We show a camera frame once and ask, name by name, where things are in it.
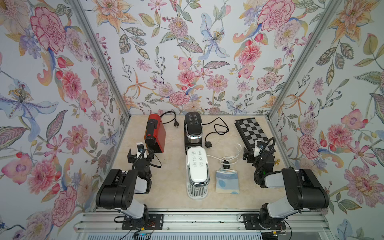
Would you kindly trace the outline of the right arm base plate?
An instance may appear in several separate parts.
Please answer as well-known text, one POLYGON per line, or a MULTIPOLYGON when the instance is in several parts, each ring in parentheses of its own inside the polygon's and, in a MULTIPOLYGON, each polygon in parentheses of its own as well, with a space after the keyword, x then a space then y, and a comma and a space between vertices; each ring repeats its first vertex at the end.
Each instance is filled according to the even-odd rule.
POLYGON ((246 230, 286 230, 283 219, 274 219, 260 214, 242 214, 239 221, 245 225, 246 230))

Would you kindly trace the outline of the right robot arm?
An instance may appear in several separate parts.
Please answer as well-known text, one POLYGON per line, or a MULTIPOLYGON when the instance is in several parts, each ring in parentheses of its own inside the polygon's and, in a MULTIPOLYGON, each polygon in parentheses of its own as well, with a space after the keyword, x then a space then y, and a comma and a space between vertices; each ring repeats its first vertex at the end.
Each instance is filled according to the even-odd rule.
POLYGON ((313 171, 293 168, 274 171, 274 150, 244 148, 243 159, 255 167, 254 181, 261 188, 284 189, 285 196, 265 203, 256 214, 243 214, 247 230, 285 229, 285 220, 302 210, 326 209, 330 198, 313 171))

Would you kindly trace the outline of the white coffee machine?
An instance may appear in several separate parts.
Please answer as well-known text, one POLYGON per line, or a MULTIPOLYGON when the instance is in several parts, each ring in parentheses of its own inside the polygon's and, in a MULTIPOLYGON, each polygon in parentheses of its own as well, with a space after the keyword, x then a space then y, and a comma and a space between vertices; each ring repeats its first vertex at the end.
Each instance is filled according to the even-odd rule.
POLYGON ((208 195, 210 171, 206 150, 191 147, 186 153, 187 194, 193 200, 201 200, 208 195))

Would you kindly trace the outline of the blue striped cloth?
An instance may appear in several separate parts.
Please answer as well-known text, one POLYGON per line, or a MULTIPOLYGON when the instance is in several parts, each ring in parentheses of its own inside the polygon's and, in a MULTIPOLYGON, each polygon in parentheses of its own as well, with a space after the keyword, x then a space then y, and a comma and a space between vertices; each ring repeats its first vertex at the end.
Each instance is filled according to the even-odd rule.
POLYGON ((216 189, 218 194, 239 194, 239 176, 236 170, 220 169, 216 171, 216 189))

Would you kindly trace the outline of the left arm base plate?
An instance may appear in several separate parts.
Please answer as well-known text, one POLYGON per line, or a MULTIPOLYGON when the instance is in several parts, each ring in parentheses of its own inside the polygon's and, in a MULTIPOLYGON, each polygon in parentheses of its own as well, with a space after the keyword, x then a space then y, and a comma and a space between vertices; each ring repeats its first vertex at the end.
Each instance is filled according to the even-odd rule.
POLYGON ((125 217, 122 224, 122 230, 162 230, 163 224, 163 214, 144 214, 141 219, 125 217))

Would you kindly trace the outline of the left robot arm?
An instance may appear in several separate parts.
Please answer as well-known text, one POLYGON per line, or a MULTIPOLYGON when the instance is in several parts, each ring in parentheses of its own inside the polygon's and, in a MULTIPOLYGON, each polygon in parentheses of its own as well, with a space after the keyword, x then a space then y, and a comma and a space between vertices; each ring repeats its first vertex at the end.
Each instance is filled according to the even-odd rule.
POLYGON ((96 206, 107 210, 117 210, 131 220, 147 221, 148 207, 134 198, 135 194, 148 194, 152 187, 151 162, 154 153, 146 149, 136 157, 128 154, 132 168, 128 171, 112 169, 106 176, 96 196, 96 206))

